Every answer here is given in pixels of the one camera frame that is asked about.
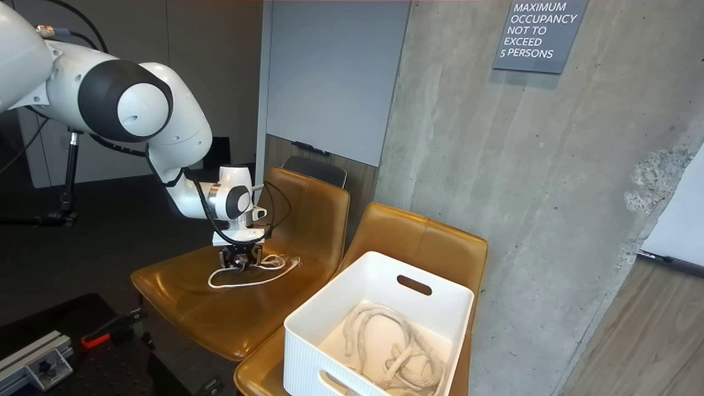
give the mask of bin handle hole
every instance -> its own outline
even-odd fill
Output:
[[[330,371],[318,371],[321,382],[336,396],[360,396],[352,387],[343,386],[343,381],[335,378]]]
[[[407,287],[407,288],[411,288],[411,291],[415,291],[415,293],[421,293],[421,294],[434,294],[434,288],[432,288],[432,287],[427,287],[427,285],[422,285],[422,282],[415,282],[415,279],[411,279],[411,277],[407,277],[407,276],[399,276],[396,282],[402,285],[402,287]]]

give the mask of chair seat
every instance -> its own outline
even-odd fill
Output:
[[[239,362],[255,343],[282,326],[286,314],[311,298],[330,270],[313,257],[286,277],[264,287],[214,291],[208,276],[220,268],[218,248],[197,248],[131,274],[135,288],[197,346],[226,362]],[[218,285],[273,277],[267,270],[228,274]]]
[[[284,389],[284,329],[269,335],[234,371],[242,395],[286,396]]]

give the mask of wall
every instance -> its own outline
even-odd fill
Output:
[[[95,22],[113,55],[169,63],[193,90],[214,135],[231,138],[234,160],[255,158],[261,0],[76,0],[70,5]],[[50,3],[20,0],[18,10],[30,22],[91,33],[85,25]],[[20,121],[24,136],[30,136],[35,116],[21,115]],[[65,147],[65,127],[48,123],[41,140],[29,153],[38,188],[64,181]],[[145,160],[82,138],[80,183],[136,175],[150,175]]]
[[[665,257],[704,274],[704,149],[687,166],[677,191],[643,242],[648,257]]]
[[[409,0],[273,0],[269,135],[379,166]]]
[[[490,242],[471,395],[557,395],[704,136],[704,3],[591,0],[559,78],[509,0],[411,6],[376,201]]]

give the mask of wooden chair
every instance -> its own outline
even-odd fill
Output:
[[[428,274],[468,287],[479,298],[488,244],[471,234],[402,209],[371,202],[341,259],[349,267],[365,250],[380,250]],[[450,391],[468,395],[471,329],[462,343]],[[238,368],[234,381],[242,395],[284,396],[284,329],[267,337]]]
[[[264,250],[299,257],[289,276],[264,287],[214,291],[207,287],[208,276],[220,268],[214,247],[131,274],[135,288],[161,316],[226,362],[239,362],[278,330],[293,309],[333,277],[346,250],[348,191],[286,169],[271,169],[267,181],[286,199],[264,199],[264,208],[275,209],[282,220]],[[252,274],[231,274],[224,282],[249,282]]]

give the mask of white wall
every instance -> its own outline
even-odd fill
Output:
[[[687,166],[675,197],[643,242],[646,255],[704,268],[704,147]]]
[[[271,0],[269,135],[379,166],[409,0]]]

